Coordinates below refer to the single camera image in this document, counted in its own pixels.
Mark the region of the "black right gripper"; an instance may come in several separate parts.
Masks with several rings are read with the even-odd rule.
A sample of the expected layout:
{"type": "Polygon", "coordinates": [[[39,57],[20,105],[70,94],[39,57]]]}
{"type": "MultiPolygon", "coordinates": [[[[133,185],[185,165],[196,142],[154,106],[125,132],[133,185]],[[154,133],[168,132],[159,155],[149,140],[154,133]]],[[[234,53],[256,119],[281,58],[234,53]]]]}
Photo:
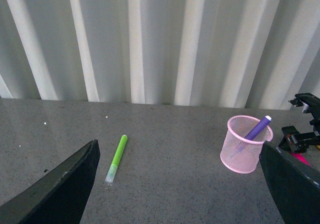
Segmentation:
{"type": "Polygon", "coordinates": [[[295,94],[294,99],[288,102],[294,107],[303,107],[303,113],[312,115],[313,119],[309,123],[314,131],[300,133],[294,126],[282,127],[283,138],[278,147],[287,152],[306,152],[310,146],[319,146],[320,99],[307,92],[295,94]]]}

